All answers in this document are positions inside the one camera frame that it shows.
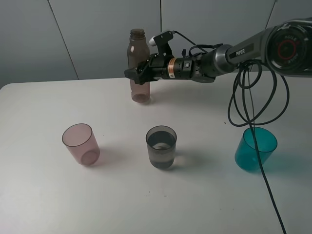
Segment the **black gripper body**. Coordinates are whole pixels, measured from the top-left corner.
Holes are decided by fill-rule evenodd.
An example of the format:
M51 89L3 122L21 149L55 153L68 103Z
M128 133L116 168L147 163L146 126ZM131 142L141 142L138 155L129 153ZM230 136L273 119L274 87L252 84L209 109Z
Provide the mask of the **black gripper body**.
M194 74L195 61L189 57L175 58L172 55L152 54L146 68L146 80L190 80Z

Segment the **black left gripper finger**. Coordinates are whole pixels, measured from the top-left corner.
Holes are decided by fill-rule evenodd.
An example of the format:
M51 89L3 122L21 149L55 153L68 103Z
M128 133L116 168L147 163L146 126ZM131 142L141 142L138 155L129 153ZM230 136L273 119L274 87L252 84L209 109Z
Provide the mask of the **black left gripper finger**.
M134 81L135 84L143 85L147 82L154 81L152 73L150 70L138 70L136 68L127 69L124 71L124 75L126 78Z

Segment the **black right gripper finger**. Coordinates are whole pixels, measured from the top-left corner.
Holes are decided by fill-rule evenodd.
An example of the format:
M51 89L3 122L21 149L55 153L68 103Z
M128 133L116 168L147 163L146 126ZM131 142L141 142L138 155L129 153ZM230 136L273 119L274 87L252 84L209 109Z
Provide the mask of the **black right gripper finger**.
M149 67L149 59L147 59L146 61L140 62L140 63L137 65L137 68L136 68L137 73L138 73L138 74L143 73L144 70L145 70L146 68L148 68L148 67Z

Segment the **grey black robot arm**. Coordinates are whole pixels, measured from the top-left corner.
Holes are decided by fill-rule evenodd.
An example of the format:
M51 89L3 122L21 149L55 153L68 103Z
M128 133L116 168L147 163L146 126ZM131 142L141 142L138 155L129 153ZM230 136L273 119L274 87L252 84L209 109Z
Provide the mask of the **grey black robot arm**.
M266 66L287 77L312 75L312 19L292 19L261 31L245 41L228 44L195 45L201 53L183 54L175 58L168 41L173 31L152 38L158 53L152 54L136 67L125 70L126 78L136 84L159 79L193 80L212 83L215 78L231 73L243 66Z

